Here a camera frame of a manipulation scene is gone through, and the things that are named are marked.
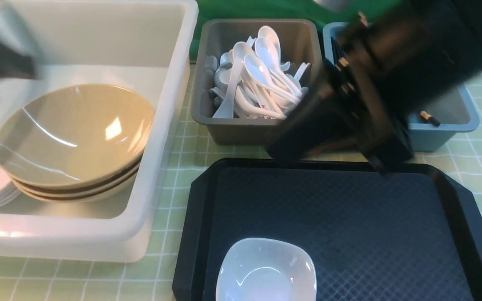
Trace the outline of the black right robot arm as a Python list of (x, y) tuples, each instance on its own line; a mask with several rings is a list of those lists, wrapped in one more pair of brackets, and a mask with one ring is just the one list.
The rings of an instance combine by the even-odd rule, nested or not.
[(413, 157), (407, 118), (482, 72), (482, 0), (402, 0), (341, 30), (343, 56), (275, 126), (266, 152), (281, 163), (351, 143), (381, 173)]

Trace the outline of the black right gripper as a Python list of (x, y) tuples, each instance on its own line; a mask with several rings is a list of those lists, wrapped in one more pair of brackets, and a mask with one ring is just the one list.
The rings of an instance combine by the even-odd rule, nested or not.
[(271, 158), (295, 161), (354, 147), (382, 174), (412, 158), (407, 121), (388, 108), (371, 77), (370, 32), (367, 17), (357, 13), (339, 39), (343, 56), (319, 67), (308, 92), (271, 132), (264, 145)]

